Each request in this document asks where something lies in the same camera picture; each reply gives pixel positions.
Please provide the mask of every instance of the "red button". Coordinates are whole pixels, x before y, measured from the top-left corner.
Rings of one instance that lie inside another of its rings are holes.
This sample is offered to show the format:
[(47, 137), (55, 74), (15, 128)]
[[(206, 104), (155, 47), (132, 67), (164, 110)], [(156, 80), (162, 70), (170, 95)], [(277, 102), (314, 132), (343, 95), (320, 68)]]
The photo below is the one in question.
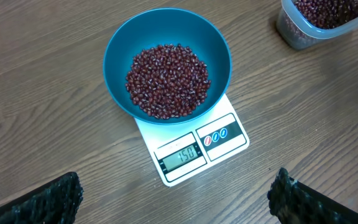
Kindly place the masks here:
[(212, 143), (211, 136), (206, 136), (204, 138), (204, 146), (209, 146)]

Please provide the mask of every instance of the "red bean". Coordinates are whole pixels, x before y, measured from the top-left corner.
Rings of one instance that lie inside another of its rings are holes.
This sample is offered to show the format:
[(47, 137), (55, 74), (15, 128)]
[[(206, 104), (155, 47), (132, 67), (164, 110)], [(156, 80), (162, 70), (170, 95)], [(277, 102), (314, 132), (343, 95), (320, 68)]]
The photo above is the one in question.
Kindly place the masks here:
[(206, 67), (189, 47), (158, 45), (133, 58), (125, 88), (133, 104), (149, 116), (188, 116), (207, 97), (211, 80)]

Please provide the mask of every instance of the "bowl rim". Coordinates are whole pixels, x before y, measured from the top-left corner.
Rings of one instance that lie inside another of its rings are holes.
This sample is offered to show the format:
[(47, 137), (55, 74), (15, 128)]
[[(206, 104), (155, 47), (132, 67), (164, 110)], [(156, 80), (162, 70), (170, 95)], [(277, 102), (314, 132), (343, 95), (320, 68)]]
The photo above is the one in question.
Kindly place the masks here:
[[(209, 107), (208, 109), (206, 109), (204, 112), (202, 112), (201, 114), (199, 114), (198, 116), (195, 116), (194, 118), (191, 118), (191, 119), (187, 119), (185, 121), (179, 121), (179, 122), (175, 122), (175, 123), (159, 123), (158, 119), (156, 119), (156, 121), (149, 121), (149, 120), (146, 120), (146, 119), (143, 119), (143, 118), (140, 118), (136, 115), (134, 115), (133, 113), (131, 113), (130, 111), (128, 111), (125, 107), (123, 107), (120, 102), (118, 102), (118, 100), (116, 99), (116, 97), (113, 95), (113, 93), (111, 92), (110, 90), (110, 86), (108, 85), (107, 83), (107, 79), (106, 79), (106, 56), (107, 56), (107, 52), (108, 52), (108, 49), (110, 48), (110, 45), (111, 45), (111, 42), (113, 41), (114, 37), (116, 36), (116, 34), (119, 32), (119, 30), (121, 28), (123, 28), (127, 23), (129, 23), (131, 20), (135, 19), (136, 17), (138, 16), (141, 16), (143, 14), (146, 14), (146, 13), (149, 13), (149, 12), (153, 12), (153, 11), (159, 11), (159, 10), (176, 10), (176, 11), (183, 11), (183, 12), (187, 12), (187, 13), (190, 13), (194, 16), (197, 16), (199, 17), (200, 19), (206, 21), (210, 26), (212, 26), (215, 31), (221, 36), (224, 44), (226, 45), (226, 49), (227, 49), (227, 53), (229, 54), (229, 63), (230, 63), (230, 70), (229, 70), (229, 79), (226, 83), (226, 86), (224, 87), (224, 90), (221, 94), (221, 96), (218, 98), (218, 100), (215, 101), (215, 103)], [(159, 124), (159, 125), (175, 125), (175, 124), (183, 124), (183, 123), (186, 123), (186, 122), (189, 122), (189, 121), (193, 121), (199, 117), (201, 117), (202, 115), (206, 114), (207, 112), (209, 112), (212, 108), (215, 107), (215, 105), (221, 100), (221, 98), (223, 97), (223, 95), (226, 93), (226, 90), (227, 88), (229, 87), (230, 85), (230, 81), (231, 81), (231, 75), (232, 75), (232, 60), (231, 60), (231, 52), (230, 52), (230, 48), (229, 48), (229, 45), (227, 44), (226, 42), (226, 39), (224, 38), (224, 36), (222, 35), (222, 33), (219, 31), (219, 29), (212, 23), (210, 22), (209, 20), (207, 20), (206, 18), (204, 18), (203, 16), (195, 13), (195, 12), (192, 12), (192, 11), (189, 11), (187, 9), (181, 9), (181, 8), (176, 8), (176, 7), (161, 7), (161, 8), (155, 8), (155, 9), (151, 9), (151, 10), (147, 10), (147, 11), (144, 11), (144, 12), (141, 12), (139, 14), (136, 14), (135, 16), (131, 17), (130, 19), (128, 19), (127, 21), (125, 21), (115, 32), (114, 34), (112, 35), (107, 47), (106, 47), (106, 50), (104, 52), (104, 58), (103, 58), (103, 77), (104, 77), (104, 82), (107, 86), (107, 89), (111, 95), (111, 97), (113, 98), (113, 100), (118, 104), (119, 107), (121, 107), (121, 109), (123, 109), (127, 114), (131, 115), (133, 118), (136, 118), (136, 119), (139, 119), (141, 121), (144, 121), (146, 123), (151, 123), (151, 124)]]

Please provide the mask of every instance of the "scale control panel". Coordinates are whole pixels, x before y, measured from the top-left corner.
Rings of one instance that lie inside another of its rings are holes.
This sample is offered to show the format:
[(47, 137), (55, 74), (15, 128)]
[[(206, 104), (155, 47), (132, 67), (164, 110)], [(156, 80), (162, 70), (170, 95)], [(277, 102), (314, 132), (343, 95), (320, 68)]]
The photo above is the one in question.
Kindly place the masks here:
[(246, 149), (248, 136), (233, 113), (228, 113), (154, 150), (159, 172), (167, 186)]

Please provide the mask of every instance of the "teal plastic bowl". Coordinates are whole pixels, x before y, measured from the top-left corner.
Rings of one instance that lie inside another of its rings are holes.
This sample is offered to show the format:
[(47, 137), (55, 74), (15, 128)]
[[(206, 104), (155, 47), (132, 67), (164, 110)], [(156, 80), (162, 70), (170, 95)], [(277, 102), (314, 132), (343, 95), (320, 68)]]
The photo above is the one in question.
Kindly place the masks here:
[[(211, 80), (208, 97), (186, 117), (165, 120), (150, 117), (132, 104), (125, 88), (132, 58), (142, 49), (179, 43), (189, 46), (207, 64)], [(184, 9), (161, 8), (140, 13), (118, 28), (107, 46), (103, 72), (111, 96), (124, 111), (148, 123), (178, 124), (202, 116), (221, 99), (229, 86), (232, 62), (229, 46), (212, 23)]]

